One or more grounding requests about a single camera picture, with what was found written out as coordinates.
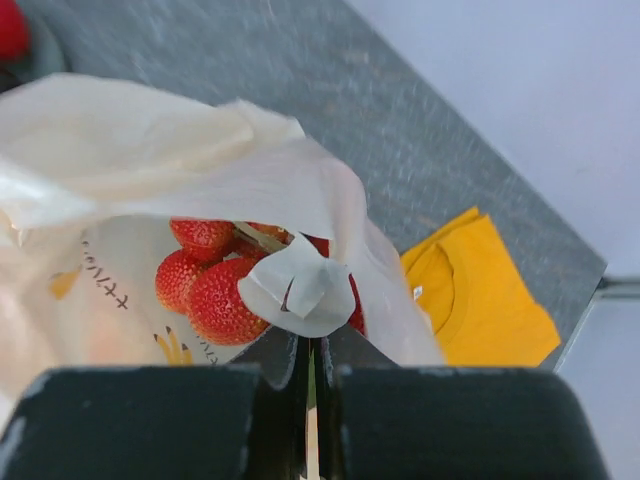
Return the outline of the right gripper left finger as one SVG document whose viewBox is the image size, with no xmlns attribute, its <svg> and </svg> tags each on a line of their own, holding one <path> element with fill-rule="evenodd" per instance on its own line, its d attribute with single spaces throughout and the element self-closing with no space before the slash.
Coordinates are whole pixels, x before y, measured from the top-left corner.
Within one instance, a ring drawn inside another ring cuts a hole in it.
<svg viewBox="0 0 640 480">
<path fill-rule="evenodd" d="M 257 366 L 247 440 L 247 479 L 298 479 L 306 472 L 309 341 L 271 327 L 232 363 Z"/>
</svg>

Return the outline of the fake strawberry bunch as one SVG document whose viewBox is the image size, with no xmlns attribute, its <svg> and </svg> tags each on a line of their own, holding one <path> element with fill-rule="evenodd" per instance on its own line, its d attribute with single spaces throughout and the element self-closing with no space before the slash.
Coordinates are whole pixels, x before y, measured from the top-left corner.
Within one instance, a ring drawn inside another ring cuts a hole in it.
<svg viewBox="0 0 640 480">
<path fill-rule="evenodd" d="M 267 251 L 242 238 L 230 221 L 173 217 L 169 229 L 180 248 L 157 267 L 160 304 L 186 316 L 195 333 L 210 343 L 240 346 L 256 340 L 269 323 L 245 305 L 238 282 Z"/>
</svg>

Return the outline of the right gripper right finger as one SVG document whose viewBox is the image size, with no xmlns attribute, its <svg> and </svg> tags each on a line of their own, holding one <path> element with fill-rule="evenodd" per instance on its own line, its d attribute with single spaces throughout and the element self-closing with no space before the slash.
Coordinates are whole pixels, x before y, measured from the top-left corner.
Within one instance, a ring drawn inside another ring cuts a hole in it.
<svg viewBox="0 0 640 480">
<path fill-rule="evenodd" d="M 399 367 L 353 327 L 341 327 L 327 337 L 314 340 L 321 479 L 339 479 L 342 474 L 339 387 L 336 380 L 338 368 L 344 365 L 356 369 Z"/>
</svg>

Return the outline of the fake red apple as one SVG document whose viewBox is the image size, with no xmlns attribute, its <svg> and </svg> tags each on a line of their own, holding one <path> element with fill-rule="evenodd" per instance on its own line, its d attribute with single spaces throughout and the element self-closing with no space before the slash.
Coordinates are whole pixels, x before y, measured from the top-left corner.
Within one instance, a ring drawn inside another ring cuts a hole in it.
<svg viewBox="0 0 640 480">
<path fill-rule="evenodd" d="M 0 1 L 1 62 L 9 63 L 25 56 L 30 38 L 26 16 L 14 0 Z"/>
</svg>

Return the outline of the banana print plastic bag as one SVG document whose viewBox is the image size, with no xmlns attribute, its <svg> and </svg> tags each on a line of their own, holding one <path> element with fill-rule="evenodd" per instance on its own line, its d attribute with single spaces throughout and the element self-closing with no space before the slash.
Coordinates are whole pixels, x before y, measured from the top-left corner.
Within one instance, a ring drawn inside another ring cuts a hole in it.
<svg viewBox="0 0 640 480">
<path fill-rule="evenodd" d="M 75 365 L 224 363 L 155 298 L 173 217 L 280 226 L 293 243 L 241 285 L 307 337 L 346 323 L 403 366 L 443 354 L 358 176 L 290 117 L 56 74 L 1 97 L 1 399 Z"/>
</svg>

